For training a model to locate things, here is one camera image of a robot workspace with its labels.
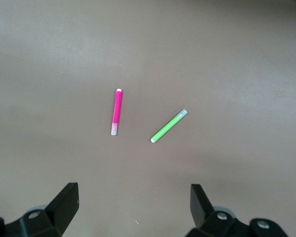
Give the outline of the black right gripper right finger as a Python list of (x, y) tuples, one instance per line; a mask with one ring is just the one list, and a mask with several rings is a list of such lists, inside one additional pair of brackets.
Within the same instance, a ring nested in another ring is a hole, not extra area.
[(274, 221), (255, 218), (248, 225), (240, 222), (227, 208), (213, 207), (199, 184), (190, 186), (190, 211), (195, 228), (188, 237), (286, 237)]

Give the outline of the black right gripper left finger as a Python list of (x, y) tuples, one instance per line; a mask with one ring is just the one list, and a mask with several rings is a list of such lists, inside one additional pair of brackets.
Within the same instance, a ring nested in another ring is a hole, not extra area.
[(61, 237), (78, 209), (78, 183), (68, 183), (46, 207), (31, 209), (8, 224), (0, 217), (0, 237)]

